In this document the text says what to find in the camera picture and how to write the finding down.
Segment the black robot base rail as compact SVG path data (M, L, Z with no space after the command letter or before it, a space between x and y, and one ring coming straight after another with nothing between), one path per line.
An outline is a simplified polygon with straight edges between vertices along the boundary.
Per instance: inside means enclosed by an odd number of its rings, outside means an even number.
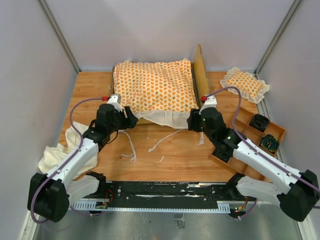
M52 222L60 221L70 207L93 213L103 211L230 212L225 201L263 200L290 218L301 221L309 209L307 192L300 181L283 190L271 182L236 174L226 184L213 182L107 181L91 173L78 181L35 176L30 182L28 209Z

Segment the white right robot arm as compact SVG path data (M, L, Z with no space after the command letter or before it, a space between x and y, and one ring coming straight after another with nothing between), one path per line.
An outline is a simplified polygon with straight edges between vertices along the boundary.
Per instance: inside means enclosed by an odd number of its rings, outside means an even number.
M304 221L320 200L315 173L308 169L302 172L261 150L245 135L227 127L215 107L193 108L187 124L190 131L204 133L221 154L247 164L268 179L265 182L235 174L227 182L230 199L244 196L272 203L297 222Z

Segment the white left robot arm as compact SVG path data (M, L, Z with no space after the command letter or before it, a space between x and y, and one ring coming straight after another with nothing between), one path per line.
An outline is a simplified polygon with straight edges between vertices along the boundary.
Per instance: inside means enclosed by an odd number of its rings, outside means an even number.
M116 108L114 103L101 104L75 149L47 173L36 173L31 178L27 208L32 220L40 224L35 216L39 215L57 223L78 200L89 195L105 196L107 183L102 173L91 171L80 180L74 178L111 141L111 134L133 129L137 122L129 106Z

